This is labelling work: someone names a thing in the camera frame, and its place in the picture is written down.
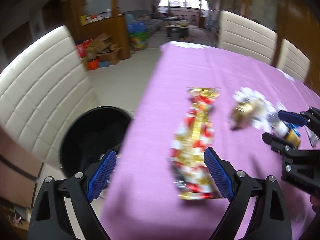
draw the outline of cardboard box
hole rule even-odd
[[[95,51],[101,51],[106,49],[112,44],[111,36],[107,36],[105,33],[99,35],[91,42],[91,46],[95,49]]]
[[[98,59],[100,61],[108,61],[110,65],[116,65],[119,62],[119,50],[121,48],[117,48],[112,52],[103,53],[103,54],[97,54]]]
[[[113,43],[110,45],[110,50],[116,50],[118,48],[118,43]]]

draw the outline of red and gold candy wrapper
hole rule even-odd
[[[179,197],[187,200],[221,198],[207,167],[204,150],[211,145],[215,130],[208,111],[220,95],[217,88],[188,88],[191,105],[172,141],[170,161],[176,175]]]

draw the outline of blue gripper pad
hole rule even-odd
[[[111,151],[108,157],[103,161],[100,167],[97,169],[95,174],[92,176],[88,183],[88,190],[86,198],[88,202],[92,202],[92,200],[98,198],[108,181],[113,169],[116,166],[116,153]]]
[[[308,124],[307,120],[302,115],[293,112],[280,110],[278,112],[278,117],[281,121],[293,123],[298,126],[304,126]]]
[[[217,185],[220,194],[231,201],[234,197],[234,193],[232,191],[232,181],[221,166],[220,162],[209,149],[204,151],[204,163],[207,166],[215,184]]]

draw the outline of bottle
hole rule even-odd
[[[294,129],[285,125],[280,119],[278,122],[274,122],[273,125],[271,125],[271,127],[276,136],[291,142],[296,148],[299,147],[301,140]]]

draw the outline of small table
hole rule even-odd
[[[166,25],[167,27],[167,37],[171,37],[172,28],[178,28],[180,31],[180,37],[188,37],[189,36],[189,27],[187,26],[177,26],[177,25]]]

